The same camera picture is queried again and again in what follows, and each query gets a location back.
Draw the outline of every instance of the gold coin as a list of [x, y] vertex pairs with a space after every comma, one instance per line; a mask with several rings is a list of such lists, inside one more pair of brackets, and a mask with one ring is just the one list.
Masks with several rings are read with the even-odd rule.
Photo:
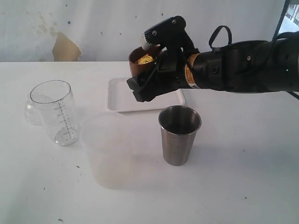
[[145, 55], [137, 61], [137, 64], [147, 64], [152, 62], [154, 59], [152, 56]]

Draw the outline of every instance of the stainless steel cup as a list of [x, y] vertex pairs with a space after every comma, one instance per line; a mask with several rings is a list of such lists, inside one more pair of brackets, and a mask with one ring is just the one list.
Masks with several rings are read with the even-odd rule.
[[173, 166], [183, 165], [201, 126], [199, 114], [186, 106], [170, 106], [161, 111], [159, 123], [165, 161]]

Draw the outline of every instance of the white wall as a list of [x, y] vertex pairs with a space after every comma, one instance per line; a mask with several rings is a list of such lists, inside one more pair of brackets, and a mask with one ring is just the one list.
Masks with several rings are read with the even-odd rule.
[[[200, 51], [209, 50], [209, 37], [221, 24], [231, 28], [233, 42], [271, 40], [283, 4], [284, 0], [0, 0], [0, 61], [53, 61], [57, 32], [78, 46], [80, 61], [125, 61], [139, 46], [144, 30], [175, 15], [186, 19], [187, 33]], [[221, 33], [215, 45], [226, 44], [226, 39]]]

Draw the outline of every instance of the white tray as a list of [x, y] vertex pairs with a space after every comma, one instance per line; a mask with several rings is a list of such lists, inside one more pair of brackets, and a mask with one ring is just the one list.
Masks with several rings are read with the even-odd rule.
[[108, 82], [107, 110], [112, 112], [131, 112], [164, 109], [172, 105], [184, 105], [185, 98], [181, 90], [166, 93], [150, 102], [137, 102], [133, 91], [127, 84], [128, 78], [115, 78]]

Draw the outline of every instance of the robotic arm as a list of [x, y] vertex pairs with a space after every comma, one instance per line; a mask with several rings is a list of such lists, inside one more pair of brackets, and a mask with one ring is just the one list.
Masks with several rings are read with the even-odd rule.
[[[177, 89], [261, 93], [299, 91], [299, 32], [282, 33], [271, 42], [244, 41], [232, 44], [227, 26], [211, 36], [210, 52], [200, 53], [185, 32], [186, 21], [171, 17], [146, 30], [144, 50], [160, 45], [162, 51], [151, 68], [127, 80], [137, 101]], [[228, 45], [212, 47], [222, 28]]]

